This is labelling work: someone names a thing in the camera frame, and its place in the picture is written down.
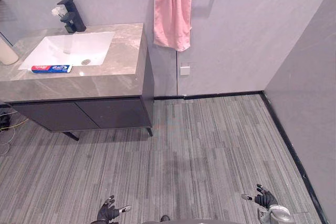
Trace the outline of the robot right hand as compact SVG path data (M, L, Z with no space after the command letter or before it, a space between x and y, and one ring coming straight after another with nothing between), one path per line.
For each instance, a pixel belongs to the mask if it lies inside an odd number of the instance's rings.
M263 185L256 184L256 189L259 192L256 196L251 196L248 194L242 194L241 197L247 201L253 201L256 204L269 209L271 206L278 205L278 201L275 196L267 190Z

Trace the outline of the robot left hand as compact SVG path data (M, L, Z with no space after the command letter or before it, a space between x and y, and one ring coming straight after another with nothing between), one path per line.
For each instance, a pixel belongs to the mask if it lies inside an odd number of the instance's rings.
M116 208L114 202L114 195L111 195L106 199L98 211L96 223L110 223L113 219L117 218L121 214L129 212L132 209L131 205Z

